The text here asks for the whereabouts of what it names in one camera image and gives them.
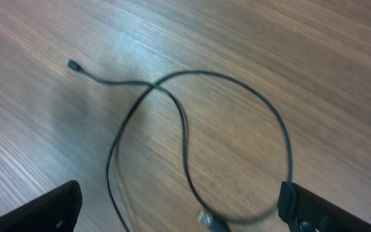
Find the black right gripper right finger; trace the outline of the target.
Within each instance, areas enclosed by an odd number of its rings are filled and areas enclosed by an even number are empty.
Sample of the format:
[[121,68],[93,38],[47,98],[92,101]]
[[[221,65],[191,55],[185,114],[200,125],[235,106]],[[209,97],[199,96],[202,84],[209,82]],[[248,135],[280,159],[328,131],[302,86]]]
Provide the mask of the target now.
[[278,216],[290,231],[371,231],[371,224],[292,182],[282,182]]

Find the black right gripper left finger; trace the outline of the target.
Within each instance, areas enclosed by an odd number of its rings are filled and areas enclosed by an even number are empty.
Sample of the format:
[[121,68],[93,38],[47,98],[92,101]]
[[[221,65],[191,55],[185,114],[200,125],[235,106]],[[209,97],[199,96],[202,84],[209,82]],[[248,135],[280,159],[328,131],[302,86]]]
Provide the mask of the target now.
[[81,187],[71,180],[1,216],[0,232],[73,231],[81,207]]

